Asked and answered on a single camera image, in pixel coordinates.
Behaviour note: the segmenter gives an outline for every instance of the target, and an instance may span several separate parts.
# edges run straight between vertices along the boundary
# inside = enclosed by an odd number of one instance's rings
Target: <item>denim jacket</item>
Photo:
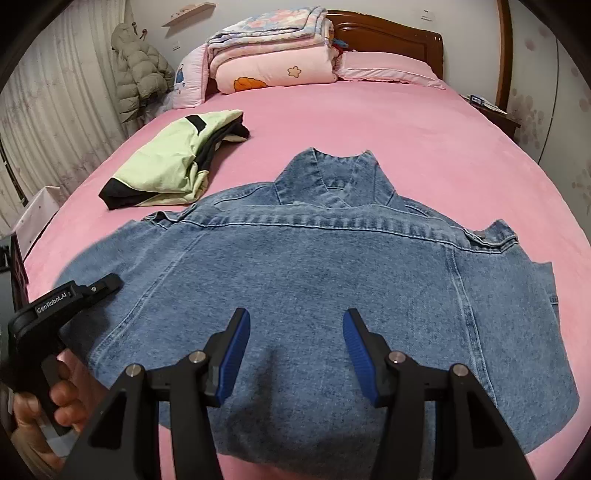
[[[368,476],[385,412],[362,396],[346,352],[351,307],[422,365],[468,365],[525,451],[578,406],[551,265],[531,262],[502,220],[474,232],[397,195],[368,151],[309,149],[276,181],[127,223],[60,282],[111,272],[122,290],[63,330],[107,386],[130,363],[177,362],[236,307],[249,310],[234,394],[210,412],[219,453],[325,478]]]

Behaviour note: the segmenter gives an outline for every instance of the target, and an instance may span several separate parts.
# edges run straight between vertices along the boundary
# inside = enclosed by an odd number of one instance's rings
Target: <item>screw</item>
[[[207,355],[205,355],[205,352],[202,352],[201,350],[197,350],[196,352],[193,352],[193,353],[191,353],[191,355],[189,355],[189,360],[191,360],[192,363],[194,363],[194,364],[198,364],[198,363],[203,362],[206,357],[207,357]]]
[[[401,364],[406,360],[406,355],[402,352],[393,351],[388,354],[388,358],[395,364]]]
[[[452,368],[452,372],[454,372],[458,377],[465,377],[469,370],[466,365],[455,364]]]
[[[142,371],[142,366],[138,364],[131,364],[125,369],[125,373],[128,374],[130,377],[135,377],[139,375]]]

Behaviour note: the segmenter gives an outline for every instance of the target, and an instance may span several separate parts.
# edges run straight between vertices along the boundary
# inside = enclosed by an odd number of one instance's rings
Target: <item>star pattern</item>
[[[290,69],[287,69],[287,74],[290,77],[298,78],[300,76],[301,70],[296,66]]]

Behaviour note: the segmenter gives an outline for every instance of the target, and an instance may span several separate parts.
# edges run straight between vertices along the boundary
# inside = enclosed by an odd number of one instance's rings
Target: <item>blue gripper pad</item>
[[[353,368],[361,386],[361,391],[371,404],[376,406],[379,394],[376,387],[375,366],[349,312],[345,312],[343,315],[343,337],[345,337],[347,351],[353,362]]]
[[[216,400],[222,405],[226,399],[232,395],[236,377],[240,370],[242,357],[246,350],[246,344],[251,335],[251,316],[247,310],[244,310],[242,318],[238,323],[236,332],[230,340],[226,355],[224,356],[219,368],[219,383],[215,394]]]

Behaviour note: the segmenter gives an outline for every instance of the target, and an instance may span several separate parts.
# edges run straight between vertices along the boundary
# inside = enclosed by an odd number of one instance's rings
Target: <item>nightstand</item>
[[[517,123],[515,120],[510,119],[505,113],[499,113],[493,110],[489,110],[488,108],[477,105],[473,102],[470,102],[470,105],[472,105],[482,115],[487,117],[497,127],[503,130],[503,133],[507,135],[507,137],[515,141],[515,130],[521,128],[521,125],[519,123]]]

